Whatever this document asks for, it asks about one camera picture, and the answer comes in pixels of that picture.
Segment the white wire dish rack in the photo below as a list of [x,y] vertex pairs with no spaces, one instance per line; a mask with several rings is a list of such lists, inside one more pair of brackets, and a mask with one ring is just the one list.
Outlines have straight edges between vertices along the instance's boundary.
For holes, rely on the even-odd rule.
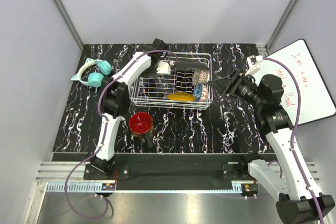
[[[205,110],[213,102],[213,90],[208,82],[212,80],[212,56],[208,53],[176,52],[176,56],[166,56],[163,61],[171,62],[171,74],[157,74],[145,71],[132,84],[130,99],[136,106],[197,109]],[[205,84],[209,99],[207,102],[183,102],[167,99],[167,95],[175,92],[193,94],[193,73],[196,69],[181,69],[174,67],[176,61],[200,62],[209,67],[209,81]]]

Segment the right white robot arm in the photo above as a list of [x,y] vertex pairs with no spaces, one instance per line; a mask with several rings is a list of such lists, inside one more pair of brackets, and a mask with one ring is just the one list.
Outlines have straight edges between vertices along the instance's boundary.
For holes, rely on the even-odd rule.
[[256,156],[243,158],[239,176],[244,180],[254,178],[265,188],[276,202],[283,223],[323,223],[335,202],[317,185],[298,149],[296,127],[280,104],[284,94],[282,80],[266,74],[256,84],[254,77],[235,70],[208,84],[221,95],[239,97],[253,106],[259,130],[273,148],[284,175],[277,175],[264,159]]

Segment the yellow brown-rimmed bowl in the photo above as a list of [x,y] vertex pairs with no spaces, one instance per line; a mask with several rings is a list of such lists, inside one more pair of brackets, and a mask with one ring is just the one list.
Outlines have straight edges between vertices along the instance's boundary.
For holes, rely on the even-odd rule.
[[173,101],[183,101],[183,102],[193,102],[196,100],[196,97],[192,94],[185,93],[185,92],[175,92],[168,94],[167,99]]

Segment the red patterned white bowl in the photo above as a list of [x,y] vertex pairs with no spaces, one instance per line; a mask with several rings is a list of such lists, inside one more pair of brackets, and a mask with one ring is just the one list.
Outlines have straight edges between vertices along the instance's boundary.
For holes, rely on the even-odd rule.
[[193,73],[193,86],[198,84],[206,84],[209,81],[209,71],[204,69],[196,69]]

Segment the black floral square plate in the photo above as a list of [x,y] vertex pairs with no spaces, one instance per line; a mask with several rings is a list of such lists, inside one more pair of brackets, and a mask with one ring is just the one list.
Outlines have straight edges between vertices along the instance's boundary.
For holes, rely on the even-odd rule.
[[209,70],[207,64],[200,63],[200,62],[184,62],[184,61],[176,61],[173,65],[176,68],[181,69],[202,69],[202,70]]

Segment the red black mug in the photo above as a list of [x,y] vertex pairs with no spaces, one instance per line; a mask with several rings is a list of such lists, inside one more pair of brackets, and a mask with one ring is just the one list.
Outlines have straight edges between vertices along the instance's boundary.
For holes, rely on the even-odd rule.
[[143,148],[154,147],[154,126],[152,117],[146,112],[137,112],[130,117],[129,127]]

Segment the blue patterned bowl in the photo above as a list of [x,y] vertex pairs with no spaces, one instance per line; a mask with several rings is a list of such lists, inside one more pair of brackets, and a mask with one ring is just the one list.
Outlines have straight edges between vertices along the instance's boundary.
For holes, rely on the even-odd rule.
[[195,86],[193,96],[196,102],[207,102],[209,99],[209,92],[205,84],[199,83]]

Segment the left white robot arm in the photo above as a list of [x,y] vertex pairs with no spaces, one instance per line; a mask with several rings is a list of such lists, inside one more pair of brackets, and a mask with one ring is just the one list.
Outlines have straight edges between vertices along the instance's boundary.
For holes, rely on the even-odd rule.
[[95,174],[103,180],[113,175],[114,145],[123,116],[128,112],[131,100],[129,87],[146,70],[155,70],[168,45],[154,39],[153,43],[140,44],[131,60],[112,77],[105,77],[98,100],[98,114],[101,116],[101,131],[96,150],[90,156],[90,165]]

